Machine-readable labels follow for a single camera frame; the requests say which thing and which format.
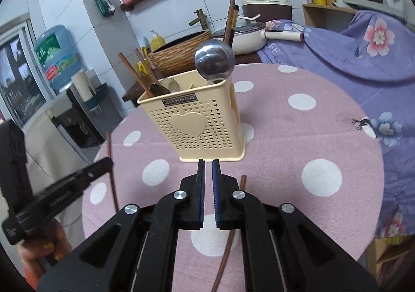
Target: silver screw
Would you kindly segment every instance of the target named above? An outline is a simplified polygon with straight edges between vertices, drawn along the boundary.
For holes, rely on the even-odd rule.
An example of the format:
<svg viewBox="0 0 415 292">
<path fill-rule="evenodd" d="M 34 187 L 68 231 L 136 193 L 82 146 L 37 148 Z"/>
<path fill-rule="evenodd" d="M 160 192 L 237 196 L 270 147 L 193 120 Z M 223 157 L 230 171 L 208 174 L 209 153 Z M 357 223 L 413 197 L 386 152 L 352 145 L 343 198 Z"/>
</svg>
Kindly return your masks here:
<svg viewBox="0 0 415 292">
<path fill-rule="evenodd" d="M 175 199 L 184 199 L 186 198 L 187 194 L 183 190 L 178 190 L 174 193 L 173 196 Z"/>
<path fill-rule="evenodd" d="M 289 203 L 285 203 L 281 207 L 281 210 L 284 211 L 285 213 L 292 213 L 292 212 L 294 212 L 294 205 L 289 204 Z"/>
<path fill-rule="evenodd" d="M 243 199 L 245 197 L 245 193 L 242 190 L 235 190 L 232 192 L 232 196 L 236 199 Z"/>
<path fill-rule="evenodd" d="M 134 204 L 129 204 L 124 208 L 127 215 L 134 215 L 138 211 L 138 207 Z"/>
</svg>

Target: blue water jug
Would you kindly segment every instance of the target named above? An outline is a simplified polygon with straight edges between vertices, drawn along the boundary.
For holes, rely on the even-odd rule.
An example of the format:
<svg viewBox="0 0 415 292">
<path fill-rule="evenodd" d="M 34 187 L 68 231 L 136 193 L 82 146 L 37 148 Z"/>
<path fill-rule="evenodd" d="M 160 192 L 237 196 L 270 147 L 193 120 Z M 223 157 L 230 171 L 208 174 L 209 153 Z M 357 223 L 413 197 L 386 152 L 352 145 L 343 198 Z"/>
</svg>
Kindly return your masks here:
<svg viewBox="0 0 415 292">
<path fill-rule="evenodd" d="M 69 32 L 63 25 L 50 28 L 34 45 L 34 51 L 50 87 L 59 91 L 71 76 L 82 69 L 76 51 L 69 40 Z"/>
</svg>

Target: heart emblem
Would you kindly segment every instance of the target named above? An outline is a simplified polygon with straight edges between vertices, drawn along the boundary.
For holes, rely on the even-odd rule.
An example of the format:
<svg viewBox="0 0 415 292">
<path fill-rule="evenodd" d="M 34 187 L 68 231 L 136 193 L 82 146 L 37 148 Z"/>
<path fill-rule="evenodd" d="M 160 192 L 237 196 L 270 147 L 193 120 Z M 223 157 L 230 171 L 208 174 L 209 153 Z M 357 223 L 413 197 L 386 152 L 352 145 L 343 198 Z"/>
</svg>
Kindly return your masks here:
<svg viewBox="0 0 415 292">
<path fill-rule="evenodd" d="M 186 115 L 176 114 L 170 118 L 170 124 L 183 134 L 197 137 L 205 130 L 206 118 L 196 112 L 190 112 Z"/>
</svg>

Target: beige plastic utensil holder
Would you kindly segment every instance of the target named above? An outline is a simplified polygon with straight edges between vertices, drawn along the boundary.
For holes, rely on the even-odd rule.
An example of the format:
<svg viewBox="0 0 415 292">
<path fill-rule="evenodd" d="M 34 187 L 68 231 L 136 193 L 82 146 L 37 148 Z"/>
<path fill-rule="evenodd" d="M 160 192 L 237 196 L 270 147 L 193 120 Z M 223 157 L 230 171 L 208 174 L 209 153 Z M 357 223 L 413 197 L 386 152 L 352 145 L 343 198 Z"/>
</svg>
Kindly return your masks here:
<svg viewBox="0 0 415 292">
<path fill-rule="evenodd" d="M 143 93 L 137 102 L 176 149 L 180 160 L 243 159 L 246 143 L 232 79 L 208 85 L 196 70 L 171 78 L 183 91 L 155 98 Z"/>
</svg>

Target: purple floral cloth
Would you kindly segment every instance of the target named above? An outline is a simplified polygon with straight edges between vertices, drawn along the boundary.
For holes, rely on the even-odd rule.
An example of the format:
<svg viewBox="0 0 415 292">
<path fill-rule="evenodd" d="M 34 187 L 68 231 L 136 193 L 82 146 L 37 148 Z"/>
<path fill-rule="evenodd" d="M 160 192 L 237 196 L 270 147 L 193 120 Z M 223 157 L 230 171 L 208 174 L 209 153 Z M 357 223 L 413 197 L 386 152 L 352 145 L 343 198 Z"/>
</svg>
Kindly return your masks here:
<svg viewBox="0 0 415 292">
<path fill-rule="evenodd" d="M 267 25 L 303 32 L 305 43 L 270 39 L 258 51 L 263 63 L 293 65 L 325 77 L 367 115 L 351 119 L 370 122 L 382 147 L 385 188 L 376 236 L 415 234 L 415 34 L 373 11 L 359 11 L 341 33 L 288 20 Z"/>
</svg>

